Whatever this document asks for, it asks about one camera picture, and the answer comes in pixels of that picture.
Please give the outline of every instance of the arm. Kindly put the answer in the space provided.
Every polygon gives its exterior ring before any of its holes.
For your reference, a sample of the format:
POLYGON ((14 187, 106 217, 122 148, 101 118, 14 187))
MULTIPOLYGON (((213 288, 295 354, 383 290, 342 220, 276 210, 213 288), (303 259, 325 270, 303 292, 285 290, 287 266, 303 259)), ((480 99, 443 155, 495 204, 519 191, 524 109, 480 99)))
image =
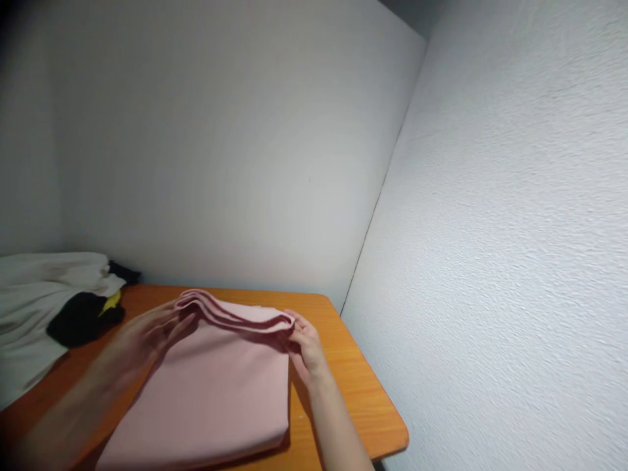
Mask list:
POLYGON ((312 406, 316 435, 327 471, 373 471, 347 406, 327 365, 319 334, 303 316, 287 311, 295 319, 290 340, 290 358, 303 380, 312 406))
POLYGON ((180 319, 170 302, 122 327, 78 383, 37 423, 17 450, 20 469, 70 468, 112 406, 193 316, 180 319))

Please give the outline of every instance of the pile of clothes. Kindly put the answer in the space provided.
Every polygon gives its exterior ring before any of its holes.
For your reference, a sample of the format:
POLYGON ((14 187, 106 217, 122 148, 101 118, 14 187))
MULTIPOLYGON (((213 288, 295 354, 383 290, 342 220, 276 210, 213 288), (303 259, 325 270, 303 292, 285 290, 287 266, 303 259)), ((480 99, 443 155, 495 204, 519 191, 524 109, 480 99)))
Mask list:
POLYGON ((140 276, 98 253, 0 258, 0 410, 35 386, 68 349, 120 323, 120 289, 140 276))

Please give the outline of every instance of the hand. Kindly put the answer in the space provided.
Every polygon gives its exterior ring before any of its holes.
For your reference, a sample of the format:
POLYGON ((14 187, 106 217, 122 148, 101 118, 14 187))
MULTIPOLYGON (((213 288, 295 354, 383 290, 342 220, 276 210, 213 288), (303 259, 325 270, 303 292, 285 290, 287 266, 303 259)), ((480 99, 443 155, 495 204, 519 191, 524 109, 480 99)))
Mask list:
POLYGON ((87 378, 114 396, 124 392, 196 316, 174 310, 176 300, 147 311, 124 325, 96 358, 87 378))
POLYGON ((331 376, 321 338, 316 328, 305 317, 289 309, 285 312, 294 317, 294 331, 289 340, 300 347, 299 349, 294 348, 296 347, 294 344, 288 345, 288 354, 299 377, 310 389, 318 380, 331 376))

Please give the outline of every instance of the pink towel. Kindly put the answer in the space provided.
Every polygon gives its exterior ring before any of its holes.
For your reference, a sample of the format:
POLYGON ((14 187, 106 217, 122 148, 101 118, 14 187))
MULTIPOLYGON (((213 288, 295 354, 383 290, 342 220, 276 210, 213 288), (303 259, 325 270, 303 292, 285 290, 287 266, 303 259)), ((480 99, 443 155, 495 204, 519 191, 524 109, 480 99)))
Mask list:
POLYGON ((202 290, 182 293, 175 309, 197 313, 198 328, 157 362, 99 470, 216 464, 277 447, 288 430, 283 346, 294 319, 202 290))

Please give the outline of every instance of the wrist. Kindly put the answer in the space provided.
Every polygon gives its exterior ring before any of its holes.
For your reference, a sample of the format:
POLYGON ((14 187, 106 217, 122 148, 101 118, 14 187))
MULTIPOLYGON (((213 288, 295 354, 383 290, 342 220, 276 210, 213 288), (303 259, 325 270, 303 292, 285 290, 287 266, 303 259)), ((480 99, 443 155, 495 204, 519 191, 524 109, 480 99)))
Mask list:
POLYGON ((324 394, 329 388, 336 386, 336 380, 332 375, 329 366, 325 364, 316 371, 310 372, 311 381, 307 384, 307 390, 310 396, 324 394))

